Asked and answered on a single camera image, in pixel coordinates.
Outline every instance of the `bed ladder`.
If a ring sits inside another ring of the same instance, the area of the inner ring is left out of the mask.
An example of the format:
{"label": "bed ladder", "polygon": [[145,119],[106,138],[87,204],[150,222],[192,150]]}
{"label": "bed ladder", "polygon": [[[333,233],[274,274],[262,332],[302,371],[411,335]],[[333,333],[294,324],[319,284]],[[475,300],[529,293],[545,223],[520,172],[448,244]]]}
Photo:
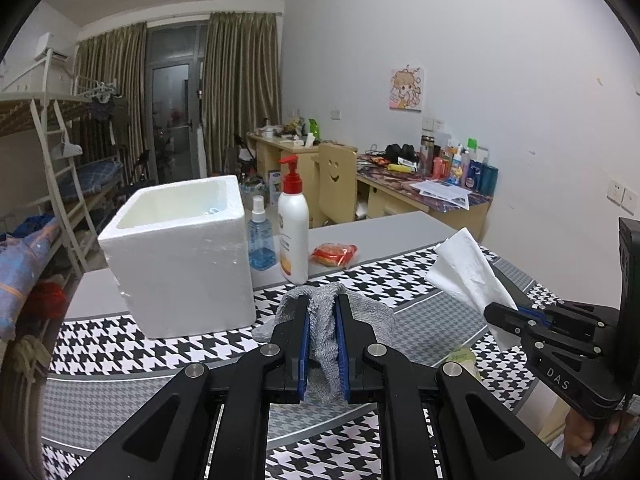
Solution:
{"label": "bed ladder", "polygon": [[[47,122],[49,104],[52,104],[58,122],[59,129],[57,130],[49,131],[48,129]],[[40,101],[40,106],[42,107],[42,110],[40,111],[40,113],[38,113],[36,101],[34,99],[31,100],[31,116],[36,127],[36,131],[38,132],[38,137],[40,138],[42,156],[44,158],[45,173],[47,177],[47,187],[49,189],[49,195],[51,196],[51,205],[53,206],[53,211],[56,218],[58,219],[58,222],[61,224],[60,228],[62,231],[62,244],[66,249],[66,253],[68,254],[69,260],[71,261],[71,265],[75,274],[78,276],[78,278],[81,278],[84,272],[88,272],[90,270],[86,262],[86,255],[89,252],[91,246],[97,240],[98,235],[95,230],[94,222],[91,220],[91,215],[89,215],[89,208],[87,207],[86,201],[84,200],[84,195],[82,194],[82,188],[80,186],[80,181],[78,180],[78,172],[76,171],[76,165],[74,163],[73,157],[70,156],[64,159],[66,160],[68,165],[65,166],[62,170],[55,171],[53,168],[51,155],[49,153],[49,141],[47,137],[53,134],[62,134],[63,142],[71,142],[65,120],[62,117],[62,112],[60,111],[60,104],[56,99],[50,101],[45,97],[44,102]],[[62,196],[60,195],[58,179],[69,172],[71,172],[74,186],[76,188],[78,204],[75,205],[69,212],[67,212],[65,203],[63,202]],[[76,213],[78,213],[80,210],[82,210],[84,219],[89,226],[89,231],[91,231],[89,239],[82,246],[78,242],[76,233],[74,232],[71,225],[74,215],[76,215]]]}

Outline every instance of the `air conditioner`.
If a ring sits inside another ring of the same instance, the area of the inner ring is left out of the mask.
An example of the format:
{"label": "air conditioner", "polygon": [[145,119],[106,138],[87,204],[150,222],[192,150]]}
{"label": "air conditioner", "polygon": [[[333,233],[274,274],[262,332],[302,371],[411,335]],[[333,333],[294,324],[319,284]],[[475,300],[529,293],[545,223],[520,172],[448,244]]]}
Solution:
{"label": "air conditioner", "polygon": [[43,57],[47,55],[47,50],[52,49],[52,58],[60,61],[66,61],[69,59],[70,47],[68,44],[65,44],[59,41],[53,34],[50,32],[46,32],[40,39],[38,40],[38,45],[36,46],[36,61],[41,60]]}

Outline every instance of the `black and white pattern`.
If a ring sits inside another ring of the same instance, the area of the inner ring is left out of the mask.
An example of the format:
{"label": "black and white pattern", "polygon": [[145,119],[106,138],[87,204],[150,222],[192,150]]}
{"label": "black and white pattern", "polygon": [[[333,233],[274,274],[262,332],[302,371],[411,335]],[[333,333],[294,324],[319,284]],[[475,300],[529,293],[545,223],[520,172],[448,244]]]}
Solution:
{"label": "black and white pattern", "polygon": [[[483,252],[489,261],[497,258],[490,251]],[[340,270],[310,283],[321,286],[341,282],[350,290],[395,308],[434,290],[424,277],[435,260],[433,248],[425,248]],[[254,294],[256,325],[275,313],[282,296],[293,287],[287,283]],[[66,321],[60,327],[49,370],[62,375],[134,374],[175,370],[191,362],[228,360],[257,347],[251,330],[247,327],[152,340],[145,338],[130,314]]]}
{"label": "black and white pattern", "polygon": [[[533,375],[524,369],[526,358],[519,348],[500,352],[490,333],[473,346],[482,375],[482,383],[498,400],[512,410],[526,392]],[[433,430],[428,412],[424,411],[430,436]],[[438,467],[438,450],[432,441],[432,451]],[[85,458],[43,445],[43,460],[47,480],[65,480]],[[378,416],[367,413],[300,442],[271,449],[266,457],[266,478],[277,480],[380,478],[380,438]]]}
{"label": "black and white pattern", "polygon": [[528,291],[527,296],[533,301],[533,308],[540,305],[554,304],[559,298],[548,288],[543,287],[539,283],[535,283]]}
{"label": "black and white pattern", "polygon": [[[430,436],[429,414],[425,410]],[[442,478],[438,450],[432,441],[438,477]],[[378,416],[367,413],[316,436],[267,452],[265,478],[278,480],[378,480],[380,471]]]}
{"label": "black and white pattern", "polygon": [[86,457],[42,444],[42,463],[47,480],[65,480]]}
{"label": "black and white pattern", "polygon": [[526,368],[526,354],[519,347],[500,352],[490,332],[479,339],[471,350],[477,357],[476,367],[482,376],[482,384],[512,410],[535,379]]}

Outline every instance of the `white foam container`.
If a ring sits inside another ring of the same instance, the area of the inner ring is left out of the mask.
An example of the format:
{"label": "white foam container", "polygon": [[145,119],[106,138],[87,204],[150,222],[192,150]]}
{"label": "white foam container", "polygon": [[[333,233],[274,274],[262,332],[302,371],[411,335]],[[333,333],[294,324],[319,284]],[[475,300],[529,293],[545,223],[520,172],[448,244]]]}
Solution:
{"label": "white foam container", "polygon": [[[219,212],[210,214],[212,208]],[[146,337],[255,322],[244,208],[234,176],[139,190],[98,241]]]}

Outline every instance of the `blue gripper pad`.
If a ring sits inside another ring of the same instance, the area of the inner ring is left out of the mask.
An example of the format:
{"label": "blue gripper pad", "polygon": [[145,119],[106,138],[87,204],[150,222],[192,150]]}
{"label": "blue gripper pad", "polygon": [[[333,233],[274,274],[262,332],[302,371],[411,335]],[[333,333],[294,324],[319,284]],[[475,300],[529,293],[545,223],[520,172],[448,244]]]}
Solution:
{"label": "blue gripper pad", "polygon": [[298,361],[298,398],[305,400],[306,377],[308,374],[307,362],[309,361],[309,349],[311,338],[309,334],[309,313],[305,316],[305,326],[302,329],[302,345],[300,347],[300,360]]}
{"label": "blue gripper pad", "polygon": [[342,326],[342,313],[338,298],[334,302],[335,340],[338,343],[338,371],[340,374],[340,389],[345,400],[349,400],[351,389],[349,386],[349,357],[347,355],[347,343],[344,339],[344,327]]}
{"label": "blue gripper pad", "polygon": [[538,310],[536,308],[527,308],[525,306],[519,306],[518,310],[523,313],[525,316],[530,317],[533,320],[536,320],[540,325],[549,328],[551,326],[551,322],[546,320],[545,311]]}

